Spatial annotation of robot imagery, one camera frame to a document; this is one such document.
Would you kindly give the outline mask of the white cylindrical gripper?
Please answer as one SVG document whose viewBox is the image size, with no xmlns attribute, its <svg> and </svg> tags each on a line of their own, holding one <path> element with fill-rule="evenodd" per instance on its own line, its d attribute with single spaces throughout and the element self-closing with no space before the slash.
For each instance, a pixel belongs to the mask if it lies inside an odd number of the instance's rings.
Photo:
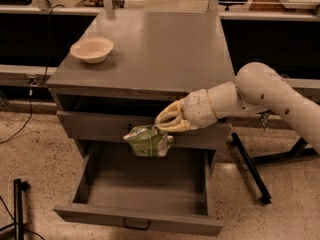
<svg viewBox="0 0 320 240">
<path fill-rule="evenodd" d="M 208 91 L 201 89 L 167 106 L 156 117 L 155 125 L 167 132 L 185 132 L 205 128 L 217 120 Z"/>
</svg>

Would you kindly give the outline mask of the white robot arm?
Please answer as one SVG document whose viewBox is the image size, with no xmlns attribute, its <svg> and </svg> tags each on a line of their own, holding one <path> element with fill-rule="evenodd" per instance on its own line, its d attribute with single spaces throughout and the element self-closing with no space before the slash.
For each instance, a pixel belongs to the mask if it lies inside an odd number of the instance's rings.
<svg viewBox="0 0 320 240">
<path fill-rule="evenodd" d="M 167 132 L 205 128 L 218 120 L 270 110 L 320 153 L 320 106 L 263 63 L 243 66 L 233 82 L 200 89 L 171 103 L 155 120 Z"/>
</svg>

